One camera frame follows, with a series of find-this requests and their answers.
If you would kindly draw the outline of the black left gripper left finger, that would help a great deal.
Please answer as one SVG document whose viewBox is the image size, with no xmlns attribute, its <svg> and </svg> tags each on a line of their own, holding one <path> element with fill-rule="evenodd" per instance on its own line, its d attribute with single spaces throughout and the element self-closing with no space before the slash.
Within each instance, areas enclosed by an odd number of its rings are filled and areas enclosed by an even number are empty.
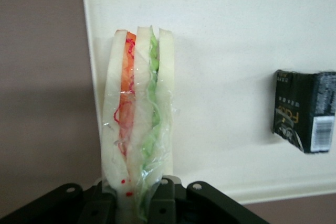
<svg viewBox="0 0 336 224">
<path fill-rule="evenodd" d="M 82 209 L 81 223 L 116 223 L 116 191 L 98 182 L 88 192 L 91 194 Z"/>
</svg>

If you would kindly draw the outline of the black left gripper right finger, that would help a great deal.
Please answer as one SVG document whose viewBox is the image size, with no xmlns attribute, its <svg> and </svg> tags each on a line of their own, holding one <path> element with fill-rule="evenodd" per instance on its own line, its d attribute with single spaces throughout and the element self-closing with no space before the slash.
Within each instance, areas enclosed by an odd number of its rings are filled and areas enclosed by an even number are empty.
<svg viewBox="0 0 336 224">
<path fill-rule="evenodd" d="M 176 176 L 163 176 L 150 201 L 150 223 L 180 223 L 186 189 Z"/>
</svg>

